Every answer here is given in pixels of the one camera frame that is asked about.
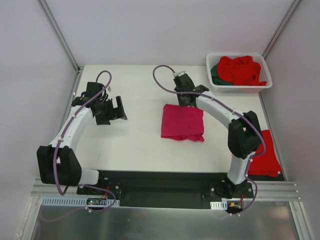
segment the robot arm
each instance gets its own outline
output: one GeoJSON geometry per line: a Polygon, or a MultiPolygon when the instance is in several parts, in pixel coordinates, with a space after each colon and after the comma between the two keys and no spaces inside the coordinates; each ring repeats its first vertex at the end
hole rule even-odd
{"type": "MultiPolygon", "coordinates": [[[[195,86],[186,72],[174,73],[176,92],[203,93],[211,98],[215,95],[203,85],[195,86]]],[[[216,101],[196,94],[177,94],[181,107],[191,106],[199,108],[217,119],[228,129],[228,147],[232,153],[230,169],[225,182],[215,188],[216,194],[224,198],[232,198],[234,194],[242,191],[246,185],[248,162],[258,149],[261,141],[253,129],[242,119],[228,111],[216,101]]],[[[257,115],[253,111],[247,113],[237,111],[248,119],[261,134],[257,115]]]]}
{"type": "Polygon", "coordinates": [[[110,120],[119,118],[127,120],[121,97],[116,97],[117,107],[114,108],[112,99],[108,99],[108,95],[105,92],[104,95],[99,95],[82,108],[76,116],[75,113],[103,88],[104,86],[101,83],[88,82],[86,91],[72,101],[70,115],[58,135],[48,146],[40,146],[38,148],[36,155],[41,181],[44,184],[56,183],[53,158],[59,140],[62,140],[57,154],[60,160],[60,163],[57,163],[59,183],[65,186],[77,186],[84,184],[95,185],[98,182],[99,172],[94,169],[81,168],[74,150],[77,148],[80,137],[92,118],[95,118],[97,125],[109,125],[110,120]]]}

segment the pink cloth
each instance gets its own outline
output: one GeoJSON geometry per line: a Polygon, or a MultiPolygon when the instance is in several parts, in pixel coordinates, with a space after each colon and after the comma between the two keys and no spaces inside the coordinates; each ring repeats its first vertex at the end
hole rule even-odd
{"type": "Polygon", "coordinates": [[[178,141],[205,141],[204,111],[195,107],[166,104],[163,107],[161,137],[178,141]]]}

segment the purple cable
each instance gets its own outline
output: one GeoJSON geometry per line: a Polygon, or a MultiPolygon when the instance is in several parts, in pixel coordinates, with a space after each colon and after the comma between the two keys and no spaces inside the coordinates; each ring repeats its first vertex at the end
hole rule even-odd
{"type": "MultiPolygon", "coordinates": [[[[91,185],[83,185],[83,186],[85,186],[85,187],[87,187],[87,188],[91,188],[91,189],[96,189],[96,190],[100,190],[100,191],[107,192],[107,193],[111,194],[112,197],[113,197],[113,202],[112,202],[110,205],[108,205],[108,206],[106,206],[106,207],[104,207],[103,209],[100,209],[100,210],[91,209],[91,212],[92,212],[92,213],[101,213],[101,212],[104,212],[104,211],[108,210],[109,208],[111,208],[113,205],[116,204],[117,198],[116,198],[116,195],[115,195],[112,191],[109,191],[109,190],[107,190],[107,189],[103,189],[103,188],[100,188],[100,187],[96,187],[96,186],[91,186],[91,185]]],[[[41,208],[40,208],[40,211],[39,211],[39,218],[40,218],[42,221],[46,222],[46,223],[52,223],[52,222],[58,221],[58,220],[60,220],[60,219],[63,219],[63,218],[65,218],[65,217],[67,217],[67,216],[69,216],[69,215],[71,215],[71,214],[73,214],[73,213],[75,213],[75,212],[77,212],[77,211],[79,211],[79,210],[81,210],[81,209],[86,209],[86,208],[84,208],[84,207],[77,207],[77,208],[73,209],[72,211],[70,211],[70,212],[68,212],[68,213],[66,213],[66,214],[64,214],[64,215],[62,215],[62,216],[59,216],[59,217],[57,217],[57,218],[54,218],[54,219],[45,219],[45,218],[42,216],[43,207],[41,207],[41,208]]]]}
{"type": "MultiPolygon", "coordinates": [[[[74,117],[72,117],[72,118],[68,121],[68,123],[65,125],[65,128],[63,129],[63,131],[62,131],[62,133],[61,133],[61,136],[60,136],[60,137],[61,137],[62,139],[64,138],[64,136],[65,136],[68,128],[70,127],[72,121],[75,119],[75,117],[77,116],[77,114],[78,114],[86,105],[88,105],[88,104],[91,103],[93,100],[95,100],[100,94],[102,94],[102,93],[104,92],[104,90],[106,90],[106,89],[109,87],[109,85],[110,85],[110,83],[111,83],[112,75],[111,75],[111,73],[110,73],[108,70],[103,70],[103,71],[101,71],[101,72],[98,74],[98,76],[96,77],[95,82],[98,82],[99,77],[100,77],[101,74],[103,74],[103,73],[108,73],[108,74],[109,74],[109,76],[110,76],[109,81],[107,82],[107,84],[104,86],[104,88],[103,88],[101,91],[99,91],[96,95],[94,95],[92,98],[90,98],[88,101],[86,101],[81,107],[79,107],[79,109],[78,109],[77,111],[75,111],[74,117]]],[[[59,150],[59,147],[60,147],[61,142],[62,142],[61,140],[58,140],[58,142],[57,142],[57,144],[56,144],[56,147],[55,147],[55,149],[54,149],[54,153],[53,153],[53,175],[54,175],[54,181],[55,181],[56,188],[57,188],[59,194],[63,196],[63,195],[66,194],[69,186],[66,186],[65,189],[64,189],[64,191],[62,192],[62,189],[61,189],[60,184],[59,184],[59,179],[58,179],[57,156],[58,156],[58,150],[59,150]]]]}
{"type": "Polygon", "coordinates": [[[255,193],[254,193],[254,196],[253,196],[253,199],[252,201],[248,204],[248,206],[246,206],[241,212],[243,212],[244,210],[248,209],[252,204],[253,202],[256,200],[257,198],[257,194],[258,194],[258,185],[255,181],[251,180],[250,178],[248,178],[248,170],[249,170],[249,166],[250,166],[250,163],[251,163],[251,160],[254,158],[254,157],[258,157],[258,156],[261,156],[263,155],[265,152],[266,152],[266,143],[263,139],[263,137],[261,136],[261,134],[259,133],[259,131],[255,128],[255,126],[253,126],[253,124],[248,120],[246,119],[243,115],[241,115],[240,113],[234,111],[233,109],[231,109],[230,107],[228,107],[227,105],[225,105],[222,101],[214,98],[214,97],[211,97],[209,95],[206,95],[206,94],[203,94],[203,93],[199,93],[199,92],[194,92],[194,91],[172,91],[172,90],[169,90],[167,88],[165,88],[164,86],[162,86],[157,78],[156,78],[156,70],[158,68],[161,68],[161,67],[165,67],[165,68],[168,68],[170,69],[173,73],[175,73],[175,70],[173,70],[172,67],[168,66],[168,65],[159,65],[159,66],[156,66],[154,69],[153,69],[153,72],[152,72],[152,76],[153,76],[153,79],[154,81],[156,82],[156,84],[163,90],[165,90],[166,92],[168,93],[172,93],[172,94],[194,94],[194,95],[199,95],[199,96],[202,96],[202,97],[205,97],[205,98],[208,98],[208,99],[211,99],[212,101],[215,101],[216,103],[218,103],[219,105],[221,105],[222,107],[224,107],[226,110],[228,110],[229,112],[235,114],[236,116],[238,116],[239,118],[242,118],[251,128],[252,130],[255,132],[255,134],[259,137],[261,143],[262,143],[262,146],[263,146],[263,151],[261,153],[257,153],[257,154],[254,154],[253,156],[249,157],[249,160],[248,160],[248,163],[247,163],[247,166],[246,166],[246,169],[245,169],[245,172],[244,172],[244,176],[245,176],[245,179],[251,183],[254,184],[255,186],[255,193]]]}

